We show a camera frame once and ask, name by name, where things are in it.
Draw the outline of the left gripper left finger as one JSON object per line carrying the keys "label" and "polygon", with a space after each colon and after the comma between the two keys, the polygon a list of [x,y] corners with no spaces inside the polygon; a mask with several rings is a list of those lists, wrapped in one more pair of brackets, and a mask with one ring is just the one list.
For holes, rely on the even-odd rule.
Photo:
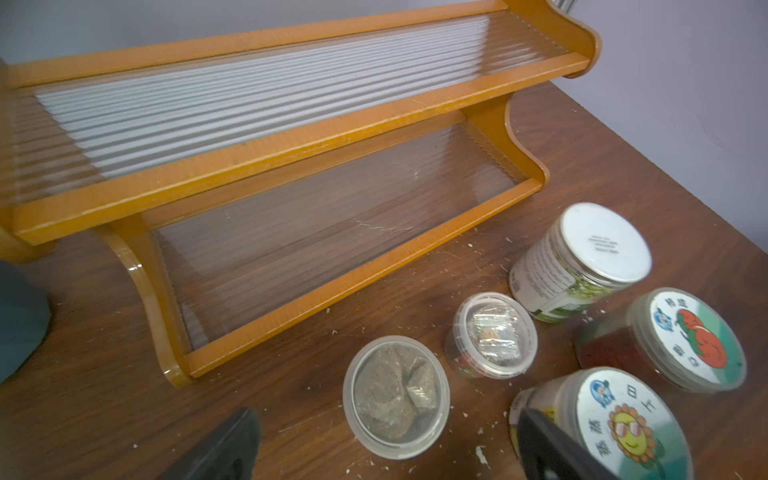
{"label": "left gripper left finger", "polygon": [[252,479],[262,442],[257,413],[242,408],[179,458],[158,479]]}

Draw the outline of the tomato lid jar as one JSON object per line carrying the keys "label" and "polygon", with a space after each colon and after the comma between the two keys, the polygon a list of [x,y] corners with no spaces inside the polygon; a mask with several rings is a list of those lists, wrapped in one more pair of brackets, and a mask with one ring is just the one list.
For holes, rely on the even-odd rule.
{"label": "tomato lid jar", "polygon": [[582,368],[617,368],[658,391],[733,391],[747,376],[744,350],[728,323],[677,288],[655,289],[594,320],[574,346]]}

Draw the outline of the white green Ideal jar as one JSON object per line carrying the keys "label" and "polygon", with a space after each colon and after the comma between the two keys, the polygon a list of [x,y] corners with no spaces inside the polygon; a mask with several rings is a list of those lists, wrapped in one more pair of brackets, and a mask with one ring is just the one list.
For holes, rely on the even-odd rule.
{"label": "white green Ideal jar", "polygon": [[534,318],[560,323],[646,278],[652,255],[640,232],[596,203],[566,208],[513,265],[513,298]]}

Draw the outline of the clear cup yellow seeds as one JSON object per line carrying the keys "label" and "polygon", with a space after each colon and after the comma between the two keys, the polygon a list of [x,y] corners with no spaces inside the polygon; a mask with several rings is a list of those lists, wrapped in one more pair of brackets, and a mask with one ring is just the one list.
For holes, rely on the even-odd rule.
{"label": "clear cup yellow seeds", "polygon": [[343,410],[354,437],[389,460],[414,458],[442,435],[451,406],[444,368],[422,343],[380,337],[350,362]]}

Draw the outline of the sunflower lid jar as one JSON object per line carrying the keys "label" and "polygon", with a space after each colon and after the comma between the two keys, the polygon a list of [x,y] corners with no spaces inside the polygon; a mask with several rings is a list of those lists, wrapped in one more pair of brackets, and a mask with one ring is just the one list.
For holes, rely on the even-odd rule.
{"label": "sunflower lid jar", "polygon": [[683,430],[637,377],[612,367],[580,370],[521,391],[511,403],[510,439],[520,452],[522,412],[535,409],[621,479],[692,479]]}

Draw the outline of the clear cup red label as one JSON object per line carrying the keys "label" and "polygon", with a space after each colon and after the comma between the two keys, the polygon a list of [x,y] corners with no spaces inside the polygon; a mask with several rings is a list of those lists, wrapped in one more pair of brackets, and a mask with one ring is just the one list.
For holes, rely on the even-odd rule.
{"label": "clear cup red label", "polygon": [[449,365],[468,378],[520,376],[533,365],[537,350],[538,334],[528,312],[497,292],[467,298],[445,341]]}

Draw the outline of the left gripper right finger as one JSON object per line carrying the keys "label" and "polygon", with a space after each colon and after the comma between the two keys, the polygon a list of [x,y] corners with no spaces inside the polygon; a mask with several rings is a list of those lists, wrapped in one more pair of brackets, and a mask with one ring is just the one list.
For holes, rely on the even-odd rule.
{"label": "left gripper right finger", "polygon": [[527,479],[617,479],[539,410],[522,410],[517,437],[519,458]]}

